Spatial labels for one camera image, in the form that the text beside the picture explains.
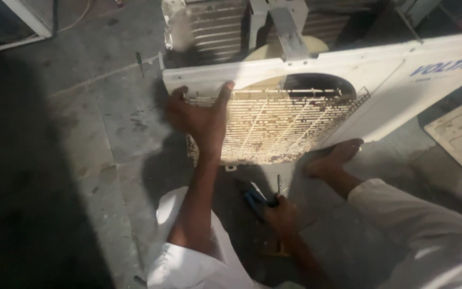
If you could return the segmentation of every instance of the man's right hand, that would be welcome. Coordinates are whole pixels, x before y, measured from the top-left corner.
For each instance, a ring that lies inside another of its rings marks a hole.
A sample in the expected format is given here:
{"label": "man's right hand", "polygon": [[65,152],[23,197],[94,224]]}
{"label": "man's right hand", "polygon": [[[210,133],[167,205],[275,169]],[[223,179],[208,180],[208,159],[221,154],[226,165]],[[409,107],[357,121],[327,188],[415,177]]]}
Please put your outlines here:
{"label": "man's right hand", "polygon": [[226,134],[226,109],[234,82],[227,82],[210,108],[197,108],[183,100],[186,86],[175,89],[169,98],[165,114],[172,126],[192,135],[201,155],[220,160],[222,142]]}
{"label": "man's right hand", "polygon": [[279,206],[265,207],[265,220],[280,237],[297,235],[297,206],[283,195],[277,195],[276,199]]}

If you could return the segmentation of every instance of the concrete floor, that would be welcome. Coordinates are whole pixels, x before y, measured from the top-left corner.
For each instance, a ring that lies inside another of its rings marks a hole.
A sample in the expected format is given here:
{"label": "concrete floor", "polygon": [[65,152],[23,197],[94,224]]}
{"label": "concrete floor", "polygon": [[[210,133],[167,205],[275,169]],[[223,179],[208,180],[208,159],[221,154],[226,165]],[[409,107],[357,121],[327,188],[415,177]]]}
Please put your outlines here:
{"label": "concrete floor", "polygon": [[[160,2],[135,0],[120,10],[102,3],[54,39],[0,53],[0,287],[143,288],[133,278],[146,279],[158,200],[189,183],[185,138],[162,118]],[[71,18],[74,10],[60,7]],[[147,60],[144,77],[136,52]],[[420,128],[439,114],[436,105],[363,145],[346,169],[462,213],[462,168]],[[273,191],[281,174],[319,263],[340,287],[372,288],[405,250],[322,181],[301,177],[313,154],[221,169],[213,209],[255,280],[297,281],[289,259],[260,254],[272,232],[232,184],[246,178]]]}

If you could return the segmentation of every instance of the white shirt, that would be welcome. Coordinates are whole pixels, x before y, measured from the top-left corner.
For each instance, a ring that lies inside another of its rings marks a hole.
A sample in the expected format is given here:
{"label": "white shirt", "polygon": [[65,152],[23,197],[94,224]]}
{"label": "white shirt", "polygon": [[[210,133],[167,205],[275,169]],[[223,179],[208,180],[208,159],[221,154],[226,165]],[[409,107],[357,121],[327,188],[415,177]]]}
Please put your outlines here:
{"label": "white shirt", "polygon": [[[211,256],[165,243],[186,191],[186,187],[177,189],[160,200],[158,250],[151,255],[148,288],[266,288],[248,276],[213,212],[211,240],[215,250]],[[418,199],[379,179],[356,187],[348,202],[392,240],[411,249],[379,289],[462,288],[461,214]]]}

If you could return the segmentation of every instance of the cable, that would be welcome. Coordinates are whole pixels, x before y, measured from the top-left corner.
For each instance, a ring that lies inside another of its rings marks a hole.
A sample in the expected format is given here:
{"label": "cable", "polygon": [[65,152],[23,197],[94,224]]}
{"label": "cable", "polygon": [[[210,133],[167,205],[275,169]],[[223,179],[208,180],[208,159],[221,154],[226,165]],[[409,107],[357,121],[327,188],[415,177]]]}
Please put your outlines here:
{"label": "cable", "polygon": [[91,4],[92,4],[92,0],[87,0],[87,7],[85,7],[85,11],[83,11],[83,14],[81,14],[81,16],[78,18],[78,20],[74,21],[74,23],[72,23],[71,25],[69,25],[69,26],[67,26],[67,27],[65,27],[65,28],[62,28],[62,29],[58,30],[57,32],[62,32],[62,31],[71,29],[71,28],[73,28],[74,26],[76,26],[76,24],[78,24],[83,18],[85,18],[85,16],[86,16],[87,13],[88,13],[88,10],[90,10]]}

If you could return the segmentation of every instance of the foot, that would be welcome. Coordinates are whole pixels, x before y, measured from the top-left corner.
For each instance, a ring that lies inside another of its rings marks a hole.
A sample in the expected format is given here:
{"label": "foot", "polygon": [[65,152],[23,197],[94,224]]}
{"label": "foot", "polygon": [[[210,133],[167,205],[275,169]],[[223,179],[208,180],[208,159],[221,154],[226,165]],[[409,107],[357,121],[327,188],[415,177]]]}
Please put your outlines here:
{"label": "foot", "polygon": [[321,177],[323,174],[336,169],[342,169],[344,163],[352,160],[359,151],[363,140],[354,138],[337,144],[331,153],[323,158],[312,159],[304,167],[308,177]]}

